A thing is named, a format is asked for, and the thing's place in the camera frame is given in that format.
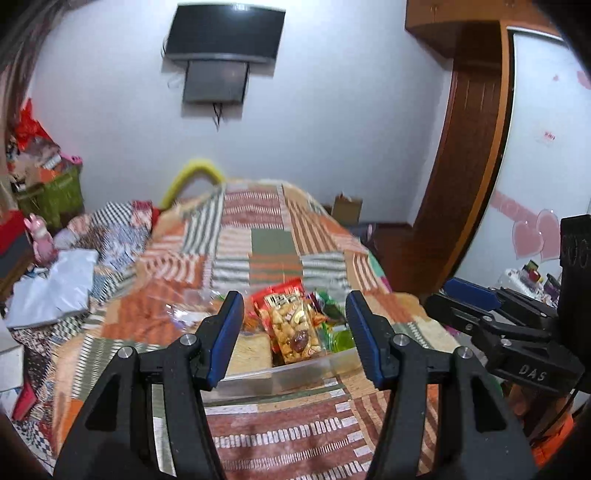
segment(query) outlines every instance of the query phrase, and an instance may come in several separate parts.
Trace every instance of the green basket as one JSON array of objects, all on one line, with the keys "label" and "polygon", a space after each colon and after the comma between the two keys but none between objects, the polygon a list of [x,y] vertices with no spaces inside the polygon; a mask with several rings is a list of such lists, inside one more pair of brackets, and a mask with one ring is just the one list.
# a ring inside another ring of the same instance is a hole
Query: green basket
[{"label": "green basket", "polygon": [[80,171],[72,167],[49,183],[17,193],[15,198],[25,216],[41,215],[50,231],[60,230],[84,211]]}]

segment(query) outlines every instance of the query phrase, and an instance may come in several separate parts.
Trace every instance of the pink heart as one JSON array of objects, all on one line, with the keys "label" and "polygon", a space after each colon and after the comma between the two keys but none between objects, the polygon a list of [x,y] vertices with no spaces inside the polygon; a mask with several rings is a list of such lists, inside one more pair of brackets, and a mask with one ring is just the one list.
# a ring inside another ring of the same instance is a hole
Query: pink heart
[{"label": "pink heart", "polygon": [[530,223],[515,222],[511,236],[517,258],[537,255],[544,248],[544,240],[540,232]]},{"label": "pink heart", "polygon": [[535,228],[541,232],[544,240],[544,246],[540,252],[542,262],[560,258],[560,222],[558,217],[549,210],[542,210],[535,221]]}]

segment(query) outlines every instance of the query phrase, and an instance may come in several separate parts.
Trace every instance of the white plastic bag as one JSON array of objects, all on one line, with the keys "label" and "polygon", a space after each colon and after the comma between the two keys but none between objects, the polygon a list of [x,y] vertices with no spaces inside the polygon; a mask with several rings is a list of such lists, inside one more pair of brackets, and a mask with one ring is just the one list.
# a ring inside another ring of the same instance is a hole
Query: white plastic bag
[{"label": "white plastic bag", "polygon": [[60,251],[47,278],[20,279],[14,285],[6,326],[39,327],[87,310],[98,256],[96,250]]}]

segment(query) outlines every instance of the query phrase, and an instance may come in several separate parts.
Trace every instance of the striped blanket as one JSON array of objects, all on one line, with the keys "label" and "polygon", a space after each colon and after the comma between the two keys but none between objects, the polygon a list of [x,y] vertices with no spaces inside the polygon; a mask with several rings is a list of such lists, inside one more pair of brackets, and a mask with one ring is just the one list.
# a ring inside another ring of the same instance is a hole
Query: striped blanket
[{"label": "striped blanket", "polygon": [[[285,183],[232,181],[177,205],[159,218],[134,270],[131,291],[115,293],[95,313],[98,327],[53,351],[53,418],[41,434],[49,469],[117,349],[149,351],[182,334],[166,305],[185,303],[187,293],[252,293],[300,277],[307,290],[326,290],[341,303],[351,290],[361,290],[373,312],[426,348],[452,351],[457,345],[415,297],[391,292],[372,254],[317,201]],[[174,473],[161,389],[154,387],[153,397],[158,463]],[[387,402],[388,394],[377,392],[358,369],[279,396],[212,404],[207,414],[230,479],[363,478]],[[428,404],[417,472],[433,464],[436,389],[429,389]]]}]

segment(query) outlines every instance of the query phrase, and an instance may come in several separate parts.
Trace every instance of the pink rabbit toy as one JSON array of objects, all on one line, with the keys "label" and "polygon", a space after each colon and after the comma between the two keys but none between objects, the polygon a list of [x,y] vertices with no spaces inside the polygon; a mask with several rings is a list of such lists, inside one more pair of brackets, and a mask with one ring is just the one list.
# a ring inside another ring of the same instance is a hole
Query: pink rabbit toy
[{"label": "pink rabbit toy", "polygon": [[25,218],[25,226],[33,238],[35,261],[43,266],[51,264],[57,258],[57,250],[51,234],[47,231],[45,220],[31,214],[31,221]]}]

